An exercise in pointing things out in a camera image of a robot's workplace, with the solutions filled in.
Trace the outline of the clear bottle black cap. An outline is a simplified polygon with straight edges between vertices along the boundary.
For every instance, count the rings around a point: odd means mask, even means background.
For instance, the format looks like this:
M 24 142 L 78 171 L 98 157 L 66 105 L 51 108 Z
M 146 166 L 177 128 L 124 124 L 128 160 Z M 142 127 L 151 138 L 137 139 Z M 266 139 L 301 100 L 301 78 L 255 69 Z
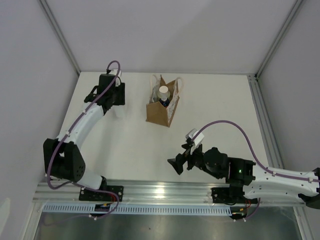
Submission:
M 126 106 L 125 105 L 114 105 L 112 108 L 114 116 L 116 118 L 122 119 L 126 115 Z

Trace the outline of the green bottle white cap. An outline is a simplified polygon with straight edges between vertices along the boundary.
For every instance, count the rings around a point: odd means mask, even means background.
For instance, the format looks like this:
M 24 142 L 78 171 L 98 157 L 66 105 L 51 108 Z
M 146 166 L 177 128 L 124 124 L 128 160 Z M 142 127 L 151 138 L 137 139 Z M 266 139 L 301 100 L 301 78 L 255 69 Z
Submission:
M 157 97 L 159 99 L 162 99 L 162 98 L 169 99 L 170 96 L 171 96 L 171 93 L 169 91 L 169 88 L 166 85 L 162 85 L 159 87 L 158 92 L 157 92 Z

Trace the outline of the orange bottle blue cap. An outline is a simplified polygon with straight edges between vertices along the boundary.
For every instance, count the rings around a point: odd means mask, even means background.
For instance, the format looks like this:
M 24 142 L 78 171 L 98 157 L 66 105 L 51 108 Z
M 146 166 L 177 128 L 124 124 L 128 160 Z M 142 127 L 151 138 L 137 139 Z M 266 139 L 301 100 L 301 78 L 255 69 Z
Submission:
M 170 100 L 167 98 L 167 97 L 161 97 L 160 99 L 159 99 L 159 102 L 165 107 L 165 108 L 167 108 L 168 106 L 169 106 L 169 104 L 170 104 Z

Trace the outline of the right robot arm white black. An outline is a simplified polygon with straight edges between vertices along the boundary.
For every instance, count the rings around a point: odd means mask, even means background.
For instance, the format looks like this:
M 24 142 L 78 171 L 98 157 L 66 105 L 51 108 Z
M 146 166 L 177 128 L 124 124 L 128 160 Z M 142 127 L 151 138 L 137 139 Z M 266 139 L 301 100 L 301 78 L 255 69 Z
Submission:
M 226 205 L 253 203 L 258 200 L 304 203 L 312 209 L 320 207 L 320 170 L 311 172 L 283 171 L 274 168 L 262 169 L 252 160 L 229 157 L 213 147 L 206 152 L 199 146 L 192 151 L 185 149 L 168 163 L 178 175 L 184 171 L 183 165 L 191 170 L 196 167 L 216 179 L 224 179 L 228 187 L 213 187 L 212 201 Z

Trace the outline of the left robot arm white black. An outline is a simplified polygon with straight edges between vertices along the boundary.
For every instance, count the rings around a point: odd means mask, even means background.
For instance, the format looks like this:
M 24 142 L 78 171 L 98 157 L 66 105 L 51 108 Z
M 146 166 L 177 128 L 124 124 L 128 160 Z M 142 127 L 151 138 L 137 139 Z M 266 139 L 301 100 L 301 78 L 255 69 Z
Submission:
M 114 70 L 107 70 L 99 76 L 85 97 L 80 115 L 69 129 L 54 139 L 43 143 L 44 169 L 47 181 L 52 177 L 65 180 L 66 184 L 75 184 L 90 189 L 96 200 L 104 200 L 108 195 L 105 177 L 86 168 L 81 147 L 92 128 L 113 106 L 125 105 L 125 83 Z

